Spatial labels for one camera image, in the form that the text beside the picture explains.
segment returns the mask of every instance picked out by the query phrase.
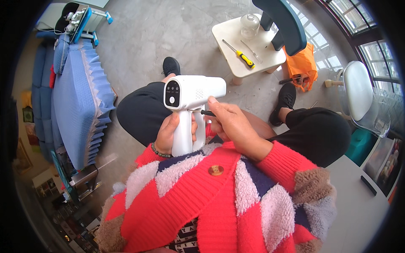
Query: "glass jar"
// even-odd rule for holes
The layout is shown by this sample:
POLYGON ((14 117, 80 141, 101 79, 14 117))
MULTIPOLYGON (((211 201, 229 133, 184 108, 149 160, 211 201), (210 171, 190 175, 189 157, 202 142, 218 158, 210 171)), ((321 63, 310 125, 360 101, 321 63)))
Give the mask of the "glass jar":
POLYGON ((253 14, 246 14, 241 17, 241 32, 245 39, 251 40, 259 31, 260 20, 253 14))

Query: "nano spray gun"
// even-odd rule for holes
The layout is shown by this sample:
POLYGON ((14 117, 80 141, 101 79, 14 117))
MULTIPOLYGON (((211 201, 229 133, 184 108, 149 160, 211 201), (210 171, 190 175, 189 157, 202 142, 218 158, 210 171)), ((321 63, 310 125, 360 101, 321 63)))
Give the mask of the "nano spray gun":
POLYGON ((166 108, 178 112, 180 123, 174 132, 172 156, 181 156, 197 151, 205 144, 204 115, 194 113, 198 128, 197 141, 192 140, 191 114, 189 110, 201 111, 209 96, 221 98, 226 95, 226 82, 220 77, 175 76, 164 86, 163 101, 166 108))

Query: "orange plastic bag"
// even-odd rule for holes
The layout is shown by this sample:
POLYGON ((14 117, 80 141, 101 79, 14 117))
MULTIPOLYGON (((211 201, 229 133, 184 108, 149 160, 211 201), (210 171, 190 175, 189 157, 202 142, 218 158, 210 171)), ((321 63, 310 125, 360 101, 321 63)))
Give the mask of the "orange plastic bag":
POLYGON ((318 78, 318 71, 316 71, 315 60, 313 58, 313 45, 307 42, 305 49, 294 56, 288 56, 286 53, 286 57, 290 78, 301 75, 301 78, 294 79, 292 83, 296 87, 300 87, 303 92, 305 92, 305 88, 310 91, 312 89, 312 83, 318 78))

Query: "transparent chair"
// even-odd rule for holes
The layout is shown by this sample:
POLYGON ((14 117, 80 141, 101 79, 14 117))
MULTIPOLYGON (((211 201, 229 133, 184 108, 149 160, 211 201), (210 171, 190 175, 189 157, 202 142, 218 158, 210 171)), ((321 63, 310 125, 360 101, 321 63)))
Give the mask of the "transparent chair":
POLYGON ((338 113, 345 119, 376 136, 387 136, 391 125, 389 107, 374 92, 369 73, 362 62, 349 62, 339 71, 336 81, 325 80, 325 85, 336 87, 341 109, 338 113))

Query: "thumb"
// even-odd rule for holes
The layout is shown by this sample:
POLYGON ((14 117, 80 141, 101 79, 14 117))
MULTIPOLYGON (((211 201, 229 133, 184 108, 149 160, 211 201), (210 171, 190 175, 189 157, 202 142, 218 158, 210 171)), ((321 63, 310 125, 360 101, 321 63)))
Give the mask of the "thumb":
POLYGON ((168 131, 169 133, 174 133, 177 126, 179 125, 179 122, 180 122, 179 114, 177 112, 173 112, 164 130, 168 131))
POLYGON ((208 106, 210 111, 213 112, 219 120, 223 119, 229 114, 228 110, 213 96, 208 98, 208 106))

